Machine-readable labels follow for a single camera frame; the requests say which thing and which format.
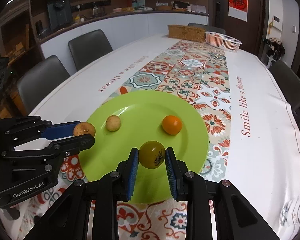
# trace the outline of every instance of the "poster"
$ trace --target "poster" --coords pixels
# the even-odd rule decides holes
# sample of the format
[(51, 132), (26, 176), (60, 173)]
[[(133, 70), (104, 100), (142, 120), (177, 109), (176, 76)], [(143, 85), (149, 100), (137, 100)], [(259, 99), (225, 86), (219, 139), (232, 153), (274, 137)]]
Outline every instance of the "poster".
[(247, 21), (248, 0), (229, 0), (229, 16)]

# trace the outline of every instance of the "wicker basket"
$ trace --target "wicker basket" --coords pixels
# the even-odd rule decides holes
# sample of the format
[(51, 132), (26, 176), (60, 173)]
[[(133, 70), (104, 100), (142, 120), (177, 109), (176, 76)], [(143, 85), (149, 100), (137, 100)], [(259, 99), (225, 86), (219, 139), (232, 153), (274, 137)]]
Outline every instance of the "wicker basket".
[(188, 41), (204, 42), (205, 29), (183, 25), (168, 25), (169, 38), (177, 38)]
[(206, 42), (219, 49), (237, 52), (241, 41), (225, 34), (206, 32)]

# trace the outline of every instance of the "brown potato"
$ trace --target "brown potato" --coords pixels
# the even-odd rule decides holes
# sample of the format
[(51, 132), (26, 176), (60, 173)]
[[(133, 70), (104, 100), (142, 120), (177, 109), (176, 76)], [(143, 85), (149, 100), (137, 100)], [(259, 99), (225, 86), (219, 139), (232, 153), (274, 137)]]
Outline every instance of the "brown potato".
[(89, 122), (81, 122), (77, 124), (73, 129), (74, 136), (79, 136), (88, 133), (91, 134), (93, 137), (96, 135), (96, 129)]
[(120, 117), (116, 116), (116, 115), (111, 115), (107, 118), (106, 121), (106, 128), (110, 131), (110, 132), (114, 132), (117, 131), (121, 126), (121, 120)]

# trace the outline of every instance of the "chair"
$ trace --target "chair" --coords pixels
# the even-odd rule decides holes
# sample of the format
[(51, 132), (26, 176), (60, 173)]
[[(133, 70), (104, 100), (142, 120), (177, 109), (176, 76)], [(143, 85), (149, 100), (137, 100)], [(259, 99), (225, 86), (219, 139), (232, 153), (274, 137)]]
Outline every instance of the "chair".
[(52, 90), (70, 77), (56, 55), (35, 65), (17, 82), (19, 95), (30, 113)]
[(113, 51), (102, 30), (95, 30), (74, 38), (68, 46), (77, 70)]
[(215, 33), (226, 34), (226, 31), (224, 29), (214, 27), (214, 26), (208, 26), (208, 25), (199, 24), (199, 23), (189, 23), (188, 26), (203, 28), (207, 32), (215, 32)]
[(300, 79), (281, 60), (272, 63), (269, 71), (294, 112), (300, 107)]

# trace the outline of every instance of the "patterned table runner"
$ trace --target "patterned table runner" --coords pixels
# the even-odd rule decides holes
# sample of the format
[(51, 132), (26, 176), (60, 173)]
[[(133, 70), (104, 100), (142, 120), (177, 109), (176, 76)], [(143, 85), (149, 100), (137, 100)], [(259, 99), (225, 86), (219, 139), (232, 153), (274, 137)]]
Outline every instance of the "patterned table runner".
[[(230, 85), (224, 51), (206, 43), (179, 41), (136, 72), (106, 101), (139, 89), (174, 94), (200, 113), (210, 141), (208, 158), (200, 175), (215, 182), (222, 180), (229, 154), (231, 122)], [(30, 200), (18, 240), (22, 240), (33, 227), (34, 216), (42, 216), (75, 179), (88, 182), (77, 155), (65, 158), (57, 186)], [(94, 209), (93, 202), (88, 239), (91, 238), (94, 212), (98, 210)], [(214, 219), (212, 201), (210, 212)], [(120, 239), (185, 239), (187, 202), (175, 202), (172, 198), (152, 204), (118, 202), (117, 213)]]

